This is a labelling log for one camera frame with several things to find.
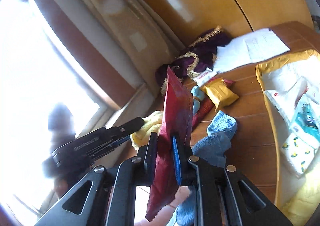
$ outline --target red wrapper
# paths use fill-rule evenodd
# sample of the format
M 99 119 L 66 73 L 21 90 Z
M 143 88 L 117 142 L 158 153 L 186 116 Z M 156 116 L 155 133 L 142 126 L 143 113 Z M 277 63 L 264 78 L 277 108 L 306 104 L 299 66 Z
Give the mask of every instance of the red wrapper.
M 207 83 L 210 83 L 211 81 L 217 79 L 216 77 L 211 78 Z M 226 83 L 227 87 L 230 88 L 230 86 L 234 83 L 233 80 L 224 79 L 224 82 Z M 198 126 L 198 124 L 201 122 L 201 120 L 204 118 L 204 116 L 211 111 L 211 109 L 214 107 L 213 102 L 210 98 L 207 96 L 202 100 L 200 103 L 200 108 L 198 112 L 193 116 L 192 118 L 192 131 Z
M 162 126 L 158 135 L 156 173 L 150 187 L 146 219 L 151 222 L 162 207 L 174 200 L 178 184 L 174 172 L 170 135 L 179 133 L 182 144 L 190 145 L 193 97 L 168 68 Z

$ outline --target white paper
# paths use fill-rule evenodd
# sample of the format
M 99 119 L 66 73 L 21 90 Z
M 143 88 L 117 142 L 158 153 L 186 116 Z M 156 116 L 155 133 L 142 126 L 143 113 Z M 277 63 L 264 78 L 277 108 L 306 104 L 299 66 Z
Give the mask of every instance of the white paper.
M 204 72 L 201 72 L 199 76 L 192 78 L 192 80 L 194 80 L 197 83 L 198 87 L 201 87 L 216 75 L 217 75 L 216 71 L 212 71 L 211 69 L 206 68 Z
M 213 69 L 226 72 L 267 60 L 289 50 L 273 31 L 261 29 L 237 37 L 225 47 L 217 47 L 217 60 Z

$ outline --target black metal bracket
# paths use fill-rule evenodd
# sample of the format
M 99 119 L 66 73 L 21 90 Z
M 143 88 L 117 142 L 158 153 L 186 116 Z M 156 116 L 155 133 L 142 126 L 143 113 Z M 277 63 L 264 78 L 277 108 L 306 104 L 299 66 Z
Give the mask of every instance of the black metal bracket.
M 44 175 L 50 178 L 63 177 L 70 173 L 80 175 L 96 160 L 130 140 L 130 135 L 140 130 L 143 125 L 143 119 L 137 117 L 119 127 L 101 127 L 59 147 L 42 163 Z
M 181 145 L 178 134 L 172 145 L 177 182 L 196 190 L 195 226 L 292 226 L 236 167 L 210 165 Z M 111 169 L 95 167 L 36 226 L 133 226 L 136 186 L 152 185 L 156 147 L 157 134 L 151 133 L 137 156 Z
M 140 147 L 137 156 L 114 168 L 97 166 L 92 169 L 39 219 L 36 226 L 133 225 L 136 186 L 153 183 L 156 152 L 157 134 L 151 133 L 149 144 Z

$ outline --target bright window light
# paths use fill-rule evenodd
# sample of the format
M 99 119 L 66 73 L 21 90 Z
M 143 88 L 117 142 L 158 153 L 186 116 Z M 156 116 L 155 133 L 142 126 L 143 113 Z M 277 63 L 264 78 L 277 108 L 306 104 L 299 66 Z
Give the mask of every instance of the bright window light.
M 78 135 L 99 106 L 55 53 L 28 2 L 1 1 L 0 52 L 1 202 L 30 226 L 36 215 L 12 196 L 39 209 L 53 187 L 41 170 L 50 154 L 48 114 L 56 103 L 64 103 Z

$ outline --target white wall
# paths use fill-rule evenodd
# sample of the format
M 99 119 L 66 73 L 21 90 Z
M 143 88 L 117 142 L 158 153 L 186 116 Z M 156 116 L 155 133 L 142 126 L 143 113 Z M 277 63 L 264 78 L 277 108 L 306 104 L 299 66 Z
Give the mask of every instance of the white wall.
M 81 0 L 54 0 L 102 56 L 135 89 L 143 84 L 126 52 L 113 40 Z

